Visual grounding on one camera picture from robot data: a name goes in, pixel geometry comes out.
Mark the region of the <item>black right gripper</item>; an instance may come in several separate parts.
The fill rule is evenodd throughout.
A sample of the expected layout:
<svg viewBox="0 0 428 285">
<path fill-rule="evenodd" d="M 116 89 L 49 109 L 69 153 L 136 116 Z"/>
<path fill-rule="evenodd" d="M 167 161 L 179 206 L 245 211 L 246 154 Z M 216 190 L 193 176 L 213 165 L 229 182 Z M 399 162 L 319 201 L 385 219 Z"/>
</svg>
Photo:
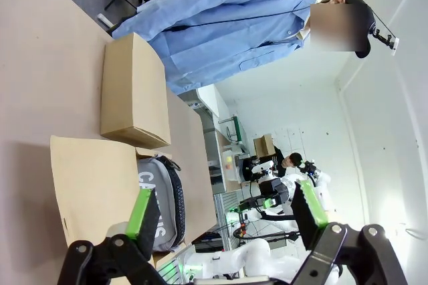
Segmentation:
<svg viewBox="0 0 428 285">
<path fill-rule="evenodd" d="M 289 201 L 289 188 L 280 178 L 264 181 L 259 184 L 264 207 L 276 207 Z"/>
</svg>

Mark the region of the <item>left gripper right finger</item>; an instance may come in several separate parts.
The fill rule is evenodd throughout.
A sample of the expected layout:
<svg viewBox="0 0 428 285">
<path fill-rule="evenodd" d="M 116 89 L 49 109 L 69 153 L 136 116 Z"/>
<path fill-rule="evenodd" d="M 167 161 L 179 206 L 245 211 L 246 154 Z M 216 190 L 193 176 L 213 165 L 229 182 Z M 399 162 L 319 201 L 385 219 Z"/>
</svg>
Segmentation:
<svg viewBox="0 0 428 285">
<path fill-rule="evenodd" d="M 397 255 L 377 224 L 356 231 L 329 222 L 311 182 L 296 183 L 291 204 L 308 257 L 291 285 L 326 285 L 333 265 L 346 266 L 356 285 L 408 285 Z"/>
</svg>

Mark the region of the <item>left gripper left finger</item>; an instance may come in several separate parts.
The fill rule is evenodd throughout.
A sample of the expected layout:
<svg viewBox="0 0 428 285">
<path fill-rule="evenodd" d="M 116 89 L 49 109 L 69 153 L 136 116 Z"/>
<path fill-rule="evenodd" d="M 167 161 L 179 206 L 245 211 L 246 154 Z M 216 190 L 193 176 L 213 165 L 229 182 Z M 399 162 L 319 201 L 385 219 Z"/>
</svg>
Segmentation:
<svg viewBox="0 0 428 285">
<path fill-rule="evenodd" d="M 130 285 L 161 285 L 150 263 L 161 213 L 153 189 L 141 189 L 122 233 L 94 245 L 77 240 L 68 247 L 62 266 L 62 285 L 110 285 L 125 277 Z"/>
</svg>

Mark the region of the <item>grey campus pouch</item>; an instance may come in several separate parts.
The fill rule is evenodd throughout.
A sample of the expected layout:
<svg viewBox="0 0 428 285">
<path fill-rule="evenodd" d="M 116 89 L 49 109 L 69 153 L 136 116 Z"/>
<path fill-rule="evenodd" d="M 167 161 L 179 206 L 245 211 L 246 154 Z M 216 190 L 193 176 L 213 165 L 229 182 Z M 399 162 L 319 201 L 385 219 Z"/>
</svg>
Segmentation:
<svg viewBox="0 0 428 285">
<path fill-rule="evenodd" d="M 154 252 L 173 252 L 184 241 L 185 198 L 180 166 L 166 156 L 137 160 L 140 188 L 153 189 L 160 210 L 154 237 Z"/>
</svg>

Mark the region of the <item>smaller cardboard box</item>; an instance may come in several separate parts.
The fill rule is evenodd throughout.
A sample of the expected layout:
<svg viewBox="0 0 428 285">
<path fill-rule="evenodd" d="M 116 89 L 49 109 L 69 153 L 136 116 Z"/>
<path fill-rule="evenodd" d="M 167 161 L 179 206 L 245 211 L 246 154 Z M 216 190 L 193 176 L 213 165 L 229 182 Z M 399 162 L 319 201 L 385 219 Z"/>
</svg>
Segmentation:
<svg viewBox="0 0 428 285">
<path fill-rule="evenodd" d="M 165 68 L 135 33 L 105 47 L 100 135 L 146 149 L 171 144 Z"/>
</svg>

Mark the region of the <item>person's right forearm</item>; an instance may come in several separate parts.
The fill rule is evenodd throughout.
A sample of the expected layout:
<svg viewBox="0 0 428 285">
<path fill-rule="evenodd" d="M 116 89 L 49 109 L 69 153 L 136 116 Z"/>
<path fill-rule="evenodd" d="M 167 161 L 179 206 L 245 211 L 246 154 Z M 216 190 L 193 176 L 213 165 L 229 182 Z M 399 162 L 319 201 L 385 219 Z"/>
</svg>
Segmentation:
<svg viewBox="0 0 428 285">
<path fill-rule="evenodd" d="M 112 32 L 112 37 L 118 39 L 137 33 L 148 41 L 176 22 L 188 19 L 212 6 L 216 4 L 211 0 L 150 0 L 141 6 L 136 15 L 125 19 Z"/>
</svg>

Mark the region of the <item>background cardboard box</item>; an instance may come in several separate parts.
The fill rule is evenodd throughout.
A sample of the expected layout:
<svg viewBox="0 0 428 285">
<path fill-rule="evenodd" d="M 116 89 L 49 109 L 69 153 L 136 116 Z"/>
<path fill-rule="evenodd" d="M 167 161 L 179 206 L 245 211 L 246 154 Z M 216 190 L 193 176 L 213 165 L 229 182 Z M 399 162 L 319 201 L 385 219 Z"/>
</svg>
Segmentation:
<svg viewBox="0 0 428 285">
<path fill-rule="evenodd" d="M 264 134 L 253 140 L 255 155 L 258 158 L 272 156 L 276 153 L 273 138 L 271 134 Z"/>
</svg>

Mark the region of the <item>large open cardboard box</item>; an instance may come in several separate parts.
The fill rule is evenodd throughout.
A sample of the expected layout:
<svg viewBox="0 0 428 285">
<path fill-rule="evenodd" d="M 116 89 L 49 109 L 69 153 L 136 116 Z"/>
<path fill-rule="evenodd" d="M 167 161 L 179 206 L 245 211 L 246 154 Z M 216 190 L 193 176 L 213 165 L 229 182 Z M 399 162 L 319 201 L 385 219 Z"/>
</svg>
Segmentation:
<svg viewBox="0 0 428 285">
<path fill-rule="evenodd" d="M 50 138 L 56 199 L 67 244 L 101 242 L 129 218 L 138 194 L 137 160 L 130 145 L 108 140 Z"/>
</svg>

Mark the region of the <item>seated bystander in black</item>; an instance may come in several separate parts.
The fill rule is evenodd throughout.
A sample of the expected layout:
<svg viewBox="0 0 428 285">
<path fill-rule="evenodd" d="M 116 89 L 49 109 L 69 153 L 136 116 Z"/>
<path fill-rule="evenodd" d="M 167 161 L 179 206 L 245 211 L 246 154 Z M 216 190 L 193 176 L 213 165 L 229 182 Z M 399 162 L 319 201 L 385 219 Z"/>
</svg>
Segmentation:
<svg viewBox="0 0 428 285">
<path fill-rule="evenodd" d="M 266 163 L 268 161 L 273 161 L 274 166 L 272 167 L 273 171 L 276 171 L 278 177 L 284 177 L 286 174 L 286 169 L 299 167 L 302 163 L 302 155 L 300 153 L 291 153 L 288 156 L 284 156 L 281 150 L 277 147 L 274 147 L 275 153 L 272 155 L 257 157 L 251 156 L 242 160 L 240 164 L 240 174 L 244 181 L 255 181 L 258 179 L 258 176 L 253 176 L 252 169 L 256 165 Z"/>
</svg>

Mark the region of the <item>person in blue coat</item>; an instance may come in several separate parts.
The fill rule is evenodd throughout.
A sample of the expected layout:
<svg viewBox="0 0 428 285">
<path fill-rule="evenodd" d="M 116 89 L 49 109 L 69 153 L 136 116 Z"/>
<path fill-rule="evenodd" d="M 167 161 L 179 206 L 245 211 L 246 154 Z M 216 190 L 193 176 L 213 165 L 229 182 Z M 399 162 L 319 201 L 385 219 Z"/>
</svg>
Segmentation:
<svg viewBox="0 0 428 285">
<path fill-rule="evenodd" d="M 175 94 L 285 58 L 307 40 L 319 41 L 323 50 L 354 52 L 343 0 L 211 1 L 216 6 L 147 41 Z"/>
</svg>

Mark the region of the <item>black baseball cap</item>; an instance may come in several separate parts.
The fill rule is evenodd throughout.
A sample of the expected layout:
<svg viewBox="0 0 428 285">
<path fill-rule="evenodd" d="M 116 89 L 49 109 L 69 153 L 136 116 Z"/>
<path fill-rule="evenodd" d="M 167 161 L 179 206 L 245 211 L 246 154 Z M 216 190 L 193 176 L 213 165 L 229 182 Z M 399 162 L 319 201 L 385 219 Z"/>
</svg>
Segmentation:
<svg viewBox="0 0 428 285">
<path fill-rule="evenodd" d="M 371 51 L 368 37 L 376 27 L 373 10 L 363 0 L 343 0 L 343 3 L 348 5 L 346 11 L 354 40 L 353 50 L 358 58 L 366 58 Z"/>
</svg>

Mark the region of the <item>white floor power strip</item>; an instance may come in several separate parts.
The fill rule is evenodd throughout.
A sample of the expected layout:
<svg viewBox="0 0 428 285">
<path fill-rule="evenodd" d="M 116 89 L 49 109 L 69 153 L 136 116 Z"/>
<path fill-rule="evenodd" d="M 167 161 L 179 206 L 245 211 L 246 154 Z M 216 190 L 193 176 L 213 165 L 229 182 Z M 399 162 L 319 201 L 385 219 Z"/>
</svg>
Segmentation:
<svg viewBox="0 0 428 285">
<path fill-rule="evenodd" d="M 97 20 L 100 21 L 103 25 L 105 25 L 107 28 L 111 28 L 114 26 L 114 24 L 103 14 L 99 13 L 97 14 Z"/>
</svg>

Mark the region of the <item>green metal frame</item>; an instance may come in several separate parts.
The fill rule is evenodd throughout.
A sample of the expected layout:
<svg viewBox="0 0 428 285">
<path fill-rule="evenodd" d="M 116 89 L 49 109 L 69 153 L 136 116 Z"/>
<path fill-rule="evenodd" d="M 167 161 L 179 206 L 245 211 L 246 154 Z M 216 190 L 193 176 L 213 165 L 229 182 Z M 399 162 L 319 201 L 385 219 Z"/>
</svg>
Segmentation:
<svg viewBox="0 0 428 285">
<path fill-rule="evenodd" d="M 238 116 L 233 115 L 229 118 L 220 119 L 218 124 L 225 127 L 226 137 L 230 142 L 244 143 L 246 141 L 246 133 Z"/>
</svg>

